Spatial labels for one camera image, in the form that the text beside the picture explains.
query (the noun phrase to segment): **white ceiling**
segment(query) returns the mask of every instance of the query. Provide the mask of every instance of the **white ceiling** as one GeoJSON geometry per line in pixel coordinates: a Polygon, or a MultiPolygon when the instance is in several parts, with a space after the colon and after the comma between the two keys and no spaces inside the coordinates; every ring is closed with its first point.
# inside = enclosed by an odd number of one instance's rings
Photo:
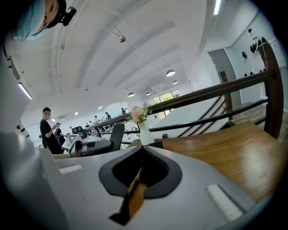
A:
{"type": "Polygon", "coordinates": [[[22,118],[27,125],[45,106],[60,116],[77,106],[89,111],[126,101],[129,92],[142,97],[159,83],[186,82],[207,40],[203,30],[207,20],[213,21],[215,5],[215,0],[66,1],[77,8],[69,26],[7,45],[33,97],[22,118]],[[119,35],[126,37],[124,43],[119,35]],[[176,74],[168,79],[169,69],[176,74]],[[91,97],[93,105],[85,104],[91,97]]]}

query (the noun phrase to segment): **doorway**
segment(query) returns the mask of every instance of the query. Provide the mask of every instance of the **doorway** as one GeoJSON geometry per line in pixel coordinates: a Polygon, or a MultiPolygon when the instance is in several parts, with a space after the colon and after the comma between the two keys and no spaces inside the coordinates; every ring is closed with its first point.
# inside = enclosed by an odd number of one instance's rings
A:
{"type": "MultiPolygon", "coordinates": [[[[211,51],[208,52],[208,54],[212,58],[218,73],[224,71],[227,77],[227,81],[236,80],[234,69],[224,49],[211,51]]],[[[239,105],[241,105],[241,96],[239,90],[231,93],[231,100],[233,108],[238,108],[239,105]]]]}

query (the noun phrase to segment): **man in black shirt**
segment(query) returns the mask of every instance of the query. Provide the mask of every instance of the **man in black shirt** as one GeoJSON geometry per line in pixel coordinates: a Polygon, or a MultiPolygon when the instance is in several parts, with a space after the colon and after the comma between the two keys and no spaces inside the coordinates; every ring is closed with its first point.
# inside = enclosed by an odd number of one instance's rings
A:
{"type": "Polygon", "coordinates": [[[110,120],[111,119],[111,116],[108,112],[105,113],[106,114],[106,120],[110,120]]]}
{"type": "Polygon", "coordinates": [[[66,141],[65,138],[64,138],[65,135],[62,134],[62,131],[60,129],[60,123],[58,122],[56,125],[58,125],[58,128],[56,128],[56,133],[57,133],[57,135],[59,137],[60,145],[62,146],[64,144],[64,142],[66,141]]]}
{"type": "Polygon", "coordinates": [[[48,147],[52,154],[62,154],[64,150],[60,146],[59,142],[56,140],[53,131],[58,127],[58,125],[49,125],[47,120],[51,118],[51,110],[49,108],[44,108],[42,112],[42,120],[40,122],[40,132],[43,138],[43,143],[48,147]]]}

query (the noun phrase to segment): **wooden table surface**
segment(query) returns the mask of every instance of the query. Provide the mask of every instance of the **wooden table surface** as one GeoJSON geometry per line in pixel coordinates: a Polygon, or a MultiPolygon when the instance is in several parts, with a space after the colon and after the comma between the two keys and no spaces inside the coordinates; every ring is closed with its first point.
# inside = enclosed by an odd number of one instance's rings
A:
{"type": "MultiPolygon", "coordinates": [[[[166,150],[205,161],[259,202],[272,194],[287,163],[287,153],[273,137],[250,122],[191,137],[156,139],[166,150]]],[[[141,146],[140,139],[129,146],[141,146]]],[[[130,215],[140,208],[145,186],[130,200],[130,215]]]]}

